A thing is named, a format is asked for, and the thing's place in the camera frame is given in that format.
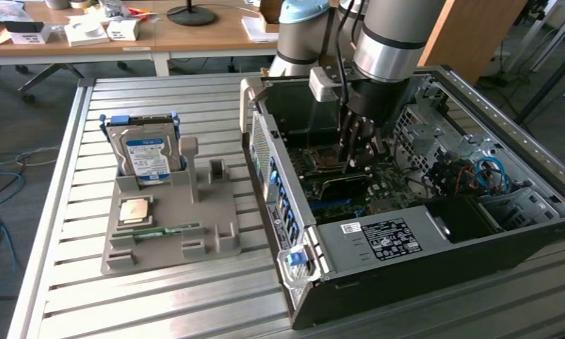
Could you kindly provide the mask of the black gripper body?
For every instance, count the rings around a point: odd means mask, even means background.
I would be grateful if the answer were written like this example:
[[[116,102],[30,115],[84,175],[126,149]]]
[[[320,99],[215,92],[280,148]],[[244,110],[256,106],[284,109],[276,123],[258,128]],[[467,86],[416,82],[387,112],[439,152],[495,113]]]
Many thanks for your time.
[[[383,126],[403,99],[410,79],[395,83],[359,80],[351,84],[350,110]]]

